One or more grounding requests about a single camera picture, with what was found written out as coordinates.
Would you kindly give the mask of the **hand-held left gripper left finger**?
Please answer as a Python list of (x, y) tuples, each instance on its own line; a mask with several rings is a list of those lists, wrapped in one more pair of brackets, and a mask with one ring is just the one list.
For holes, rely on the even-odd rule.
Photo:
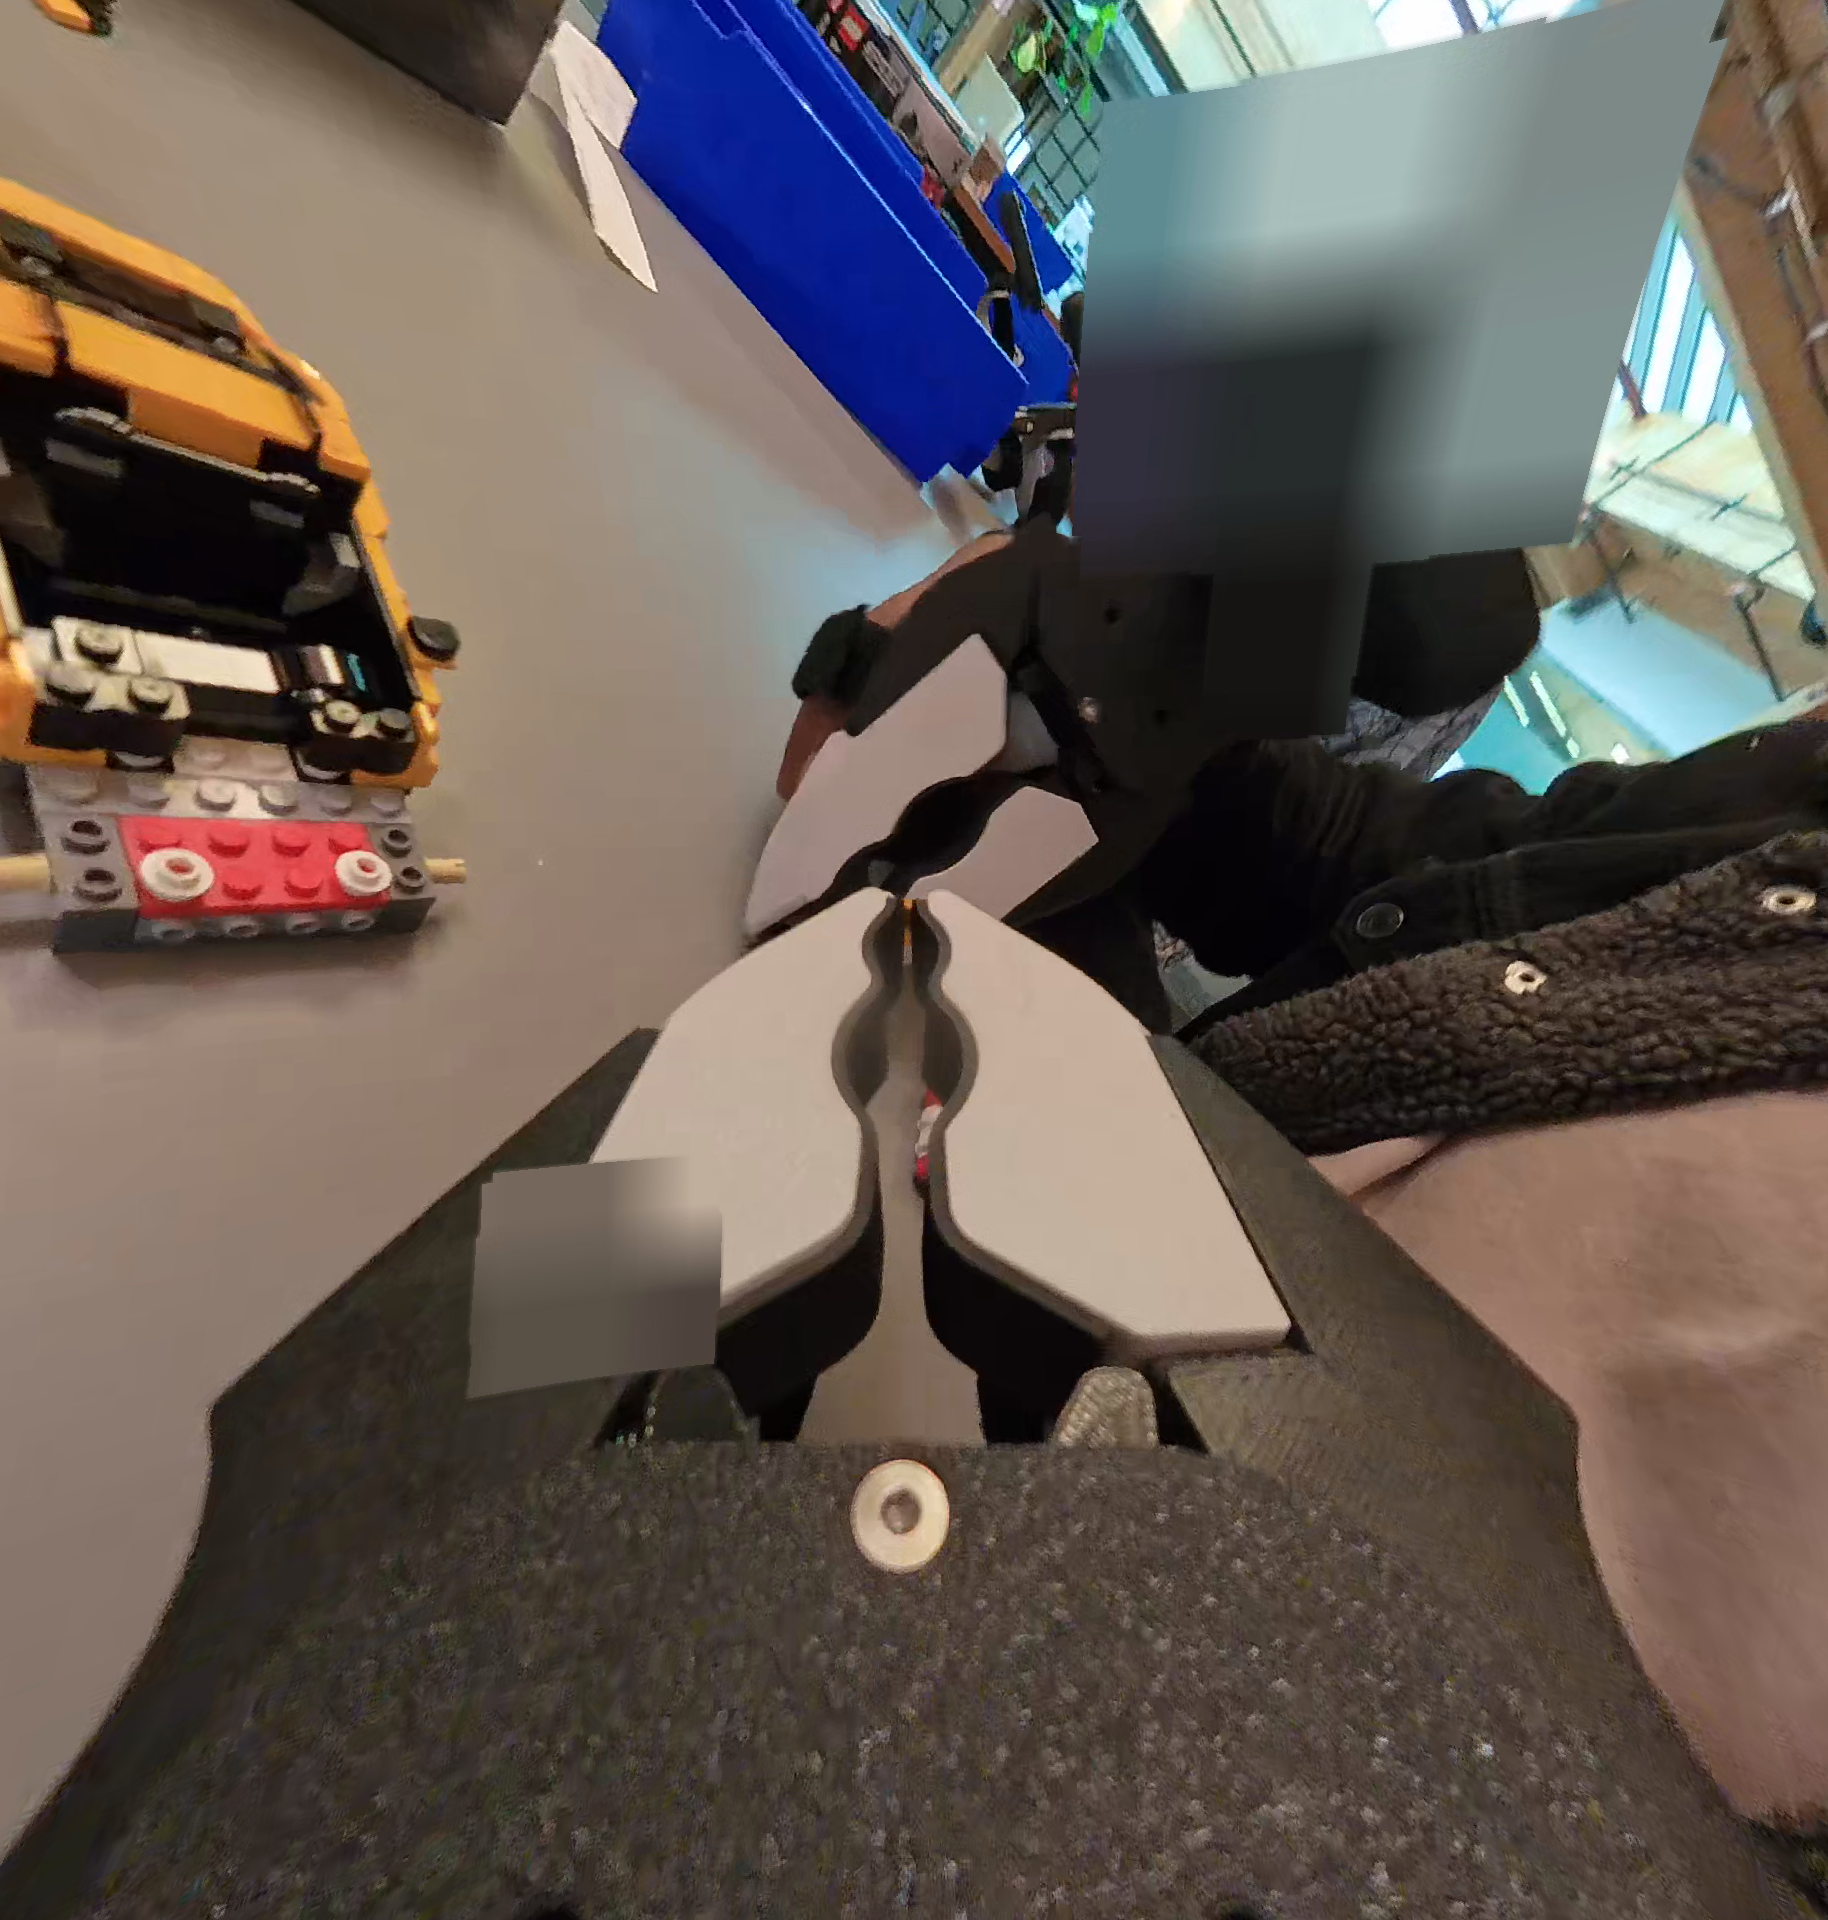
[(884, 1294), (878, 1140), (902, 900), (873, 887), (749, 951), (664, 1023), (592, 1163), (672, 1162), (720, 1226), (713, 1368), (802, 1428)]

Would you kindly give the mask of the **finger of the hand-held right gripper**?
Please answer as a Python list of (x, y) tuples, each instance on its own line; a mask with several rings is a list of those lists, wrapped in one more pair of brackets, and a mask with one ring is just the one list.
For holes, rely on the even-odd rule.
[(993, 805), (960, 848), (915, 864), (911, 903), (959, 900), (1011, 922), (1095, 848), (1094, 820), (1078, 802), (1025, 783)]
[(933, 789), (982, 773), (1005, 735), (1008, 674), (984, 636), (963, 639), (860, 732), (832, 732), (765, 840), (745, 937), (812, 912), (847, 861), (892, 840)]

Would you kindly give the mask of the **white paper bag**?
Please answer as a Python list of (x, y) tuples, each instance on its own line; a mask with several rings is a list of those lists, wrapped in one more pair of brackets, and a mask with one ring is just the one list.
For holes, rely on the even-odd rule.
[(595, 38), (583, 4), (566, 4), (527, 84), (565, 155), (587, 222), (607, 260), (648, 294), (661, 282), (619, 168), (619, 146), (637, 112), (637, 95)]

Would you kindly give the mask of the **person's right hand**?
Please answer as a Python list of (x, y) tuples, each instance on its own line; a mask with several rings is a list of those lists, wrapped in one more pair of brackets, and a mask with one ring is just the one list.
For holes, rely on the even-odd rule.
[(984, 534), (963, 544), (927, 578), (871, 606), (848, 606), (821, 621), (807, 641), (788, 681), (797, 699), (797, 713), (777, 778), (777, 793), (783, 802), (796, 794), (827, 739), (848, 726), (855, 687), (871, 674), (884, 636), (899, 627), (950, 575), (1002, 552), (1011, 539), (1011, 531)]

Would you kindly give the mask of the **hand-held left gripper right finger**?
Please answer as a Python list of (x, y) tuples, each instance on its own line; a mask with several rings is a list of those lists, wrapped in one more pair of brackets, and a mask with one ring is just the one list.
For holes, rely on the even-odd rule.
[(1155, 1034), (970, 900), (917, 900), (928, 1133), (921, 1299), (990, 1443), (1040, 1443), (1116, 1368), (1292, 1342)]

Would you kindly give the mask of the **yellow lego car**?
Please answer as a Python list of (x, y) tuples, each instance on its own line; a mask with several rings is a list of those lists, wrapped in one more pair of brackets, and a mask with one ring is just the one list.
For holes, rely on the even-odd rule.
[(348, 407), (216, 277), (0, 179), (0, 776), (58, 953), (418, 933), (438, 677)]

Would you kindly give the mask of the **blue storage bin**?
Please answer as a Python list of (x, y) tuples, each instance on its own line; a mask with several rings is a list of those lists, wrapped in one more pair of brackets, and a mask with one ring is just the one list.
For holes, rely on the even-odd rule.
[(1055, 325), (990, 333), (988, 270), (796, 4), (613, 3), (598, 47), (637, 98), (622, 157), (913, 479), (1066, 398)]

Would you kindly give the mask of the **dark lego box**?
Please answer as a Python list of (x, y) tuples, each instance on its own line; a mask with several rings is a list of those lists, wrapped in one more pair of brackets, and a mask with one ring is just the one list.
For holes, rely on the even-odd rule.
[(328, 28), (472, 117), (505, 126), (565, 3), (302, 3)]

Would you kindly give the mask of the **person's right forearm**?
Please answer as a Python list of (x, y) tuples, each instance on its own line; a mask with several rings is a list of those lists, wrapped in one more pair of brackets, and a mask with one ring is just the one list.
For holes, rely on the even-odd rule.
[(1554, 800), (1481, 770), (1426, 779), (1318, 744), (1237, 748), (1132, 891), (1212, 972), (1260, 980), (1315, 951), (1357, 972), (1468, 941), (1468, 873), (1559, 838)]

